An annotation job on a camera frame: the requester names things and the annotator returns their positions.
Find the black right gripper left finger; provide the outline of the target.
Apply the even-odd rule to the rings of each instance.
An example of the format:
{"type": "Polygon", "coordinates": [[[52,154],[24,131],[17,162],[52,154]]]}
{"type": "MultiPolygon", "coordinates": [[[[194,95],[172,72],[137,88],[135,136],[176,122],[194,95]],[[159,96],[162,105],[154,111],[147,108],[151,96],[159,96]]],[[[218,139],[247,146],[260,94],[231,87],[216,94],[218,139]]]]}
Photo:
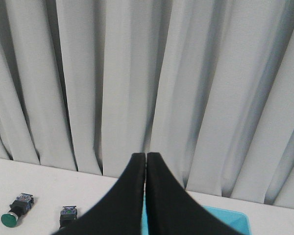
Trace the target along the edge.
{"type": "Polygon", "coordinates": [[[56,235],[140,235],[145,184],[145,153],[132,154],[111,189],[56,235]]]}

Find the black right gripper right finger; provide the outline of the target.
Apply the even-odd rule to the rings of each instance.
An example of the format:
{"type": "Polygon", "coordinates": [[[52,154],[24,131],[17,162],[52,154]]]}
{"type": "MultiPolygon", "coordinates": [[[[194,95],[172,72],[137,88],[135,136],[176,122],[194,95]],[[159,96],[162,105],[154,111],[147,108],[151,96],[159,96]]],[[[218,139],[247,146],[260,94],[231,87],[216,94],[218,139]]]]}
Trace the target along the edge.
{"type": "Polygon", "coordinates": [[[198,204],[156,152],[147,154],[146,210],[151,235],[239,234],[198,204]]]}

